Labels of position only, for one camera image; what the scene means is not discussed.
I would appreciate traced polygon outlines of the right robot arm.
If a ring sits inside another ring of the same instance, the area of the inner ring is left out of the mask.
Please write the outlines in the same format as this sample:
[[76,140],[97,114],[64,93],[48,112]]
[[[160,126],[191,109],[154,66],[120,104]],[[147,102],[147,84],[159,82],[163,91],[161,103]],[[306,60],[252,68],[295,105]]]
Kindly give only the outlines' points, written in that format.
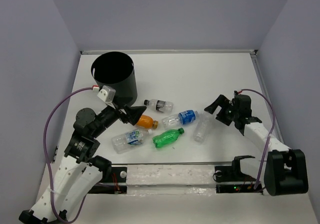
[[251,98],[236,91],[229,100],[220,95],[204,111],[235,128],[253,144],[261,148],[262,155],[256,175],[256,184],[264,184],[271,196],[305,194],[309,190],[306,157],[302,150],[291,149],[272,135],[262,121],[252,115]]

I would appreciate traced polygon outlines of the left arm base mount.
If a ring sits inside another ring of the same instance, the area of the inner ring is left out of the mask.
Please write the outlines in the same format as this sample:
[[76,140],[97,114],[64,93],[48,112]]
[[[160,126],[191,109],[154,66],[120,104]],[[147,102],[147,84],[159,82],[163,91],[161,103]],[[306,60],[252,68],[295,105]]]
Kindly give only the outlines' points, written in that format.
[[126,194],[127,167],[112,166],[109,176],[105,176],[89,190],[89,194]]

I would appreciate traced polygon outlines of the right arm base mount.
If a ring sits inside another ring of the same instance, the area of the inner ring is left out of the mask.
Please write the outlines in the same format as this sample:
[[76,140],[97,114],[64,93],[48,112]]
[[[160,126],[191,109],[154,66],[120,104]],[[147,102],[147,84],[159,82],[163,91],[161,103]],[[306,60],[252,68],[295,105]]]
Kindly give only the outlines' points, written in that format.
[[263,193],[261,184],[254,189],[256,179],[241,171],[234,171],[230,166],[215,166],[212,176],[216,183],[217,194]]

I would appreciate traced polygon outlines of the clear bottle blue label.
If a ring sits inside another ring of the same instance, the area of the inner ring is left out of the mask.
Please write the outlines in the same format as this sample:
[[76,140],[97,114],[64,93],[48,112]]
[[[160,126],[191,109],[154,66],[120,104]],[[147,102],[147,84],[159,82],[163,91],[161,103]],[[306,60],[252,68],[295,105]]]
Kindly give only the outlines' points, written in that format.
[[165,129],[172,129],[193,123],[199,119],[199,113],[195,110],[186,110],[162,119]]

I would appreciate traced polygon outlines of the clear unlabelled plastic bottle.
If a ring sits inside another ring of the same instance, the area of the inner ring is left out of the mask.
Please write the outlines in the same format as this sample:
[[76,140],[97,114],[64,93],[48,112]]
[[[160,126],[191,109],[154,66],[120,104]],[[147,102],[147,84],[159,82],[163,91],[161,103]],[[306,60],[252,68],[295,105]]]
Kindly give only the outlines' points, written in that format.
[[202,112],[199,116],[199,121],[193,133],[193,139],[198,143],[202,143],[212,126],[213,115],[208,112]]

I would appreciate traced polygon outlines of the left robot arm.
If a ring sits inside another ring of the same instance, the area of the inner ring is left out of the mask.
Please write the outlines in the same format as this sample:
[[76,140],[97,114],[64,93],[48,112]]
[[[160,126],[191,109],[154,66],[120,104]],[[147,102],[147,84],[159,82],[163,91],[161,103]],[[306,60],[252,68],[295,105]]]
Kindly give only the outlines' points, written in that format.
[[90,108],[77,112],[59,168],[40,199],[30,210],[22,211],[19,220],[24,224],[71,224],[75,207],[82,206],[92,187],[111,175],[111,161],[95,154],[100,145],[97,137],[117,120],[135,125],[145,110],[145,106],[125,105],[107,106],[99,114]]

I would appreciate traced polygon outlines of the clear bottle black label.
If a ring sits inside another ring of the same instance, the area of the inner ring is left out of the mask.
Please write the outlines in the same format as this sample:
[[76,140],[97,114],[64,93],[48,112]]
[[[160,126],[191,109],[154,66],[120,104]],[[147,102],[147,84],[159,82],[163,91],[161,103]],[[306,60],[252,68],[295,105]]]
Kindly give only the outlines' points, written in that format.
[[157,99],[146,99],[143,103],[146,107],[150,108],[151,110],[162,113],[171,113],[174,106],[172,102]]

